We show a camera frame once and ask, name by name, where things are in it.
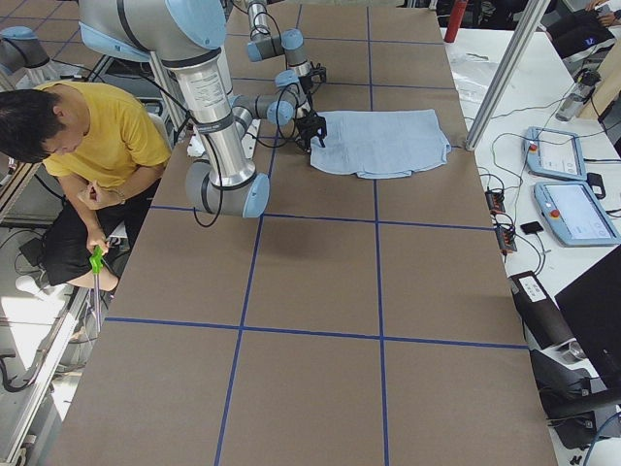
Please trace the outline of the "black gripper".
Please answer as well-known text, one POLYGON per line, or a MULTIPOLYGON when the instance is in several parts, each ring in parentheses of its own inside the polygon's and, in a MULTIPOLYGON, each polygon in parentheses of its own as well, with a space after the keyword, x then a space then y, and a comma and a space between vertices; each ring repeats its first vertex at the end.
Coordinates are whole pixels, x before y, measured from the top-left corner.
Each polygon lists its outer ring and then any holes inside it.
POLYGON ((298 132, 297 141, 300 149, 306 153, 311 153, 310 142, 316 138, 318 144, 325 148, 326 139, 326 119, 319 114, 307 114, 295 120, 295 127, 298 132))

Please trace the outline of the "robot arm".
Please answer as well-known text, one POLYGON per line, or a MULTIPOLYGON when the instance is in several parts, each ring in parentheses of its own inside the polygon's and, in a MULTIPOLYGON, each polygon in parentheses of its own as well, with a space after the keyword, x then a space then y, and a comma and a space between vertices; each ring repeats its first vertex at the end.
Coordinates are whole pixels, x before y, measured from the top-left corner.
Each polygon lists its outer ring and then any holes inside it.
POLYGON ((268 4, 268 1, 245 1, 249 26, 246 52, 250 61, 260 62, 283 56, 286 69, 297 75, 305 91, 325 83, 326 69, 309 59, 302 32, 296 28, 281 32, 276 20, 268 12, 268 4))
POLYGON ((253 62, 283 56, 274 95, 231 93, 228 65, 221 54, 227 8, 220 1, 81 1, 84 44, 105 55, 131 61, 158 56, 173 72, 207 154, 188 169, 185 189, 198 211, 259 217, 268 204, 270 180, 245 155, 242 139, 256 119, 276 126, 294 124, 294 141, 304 151, 327 135, 326 120, 313 108, 312 87, 326 80, 305 50, 302 33, 273 34, 267 2, 244 1, 253 62))

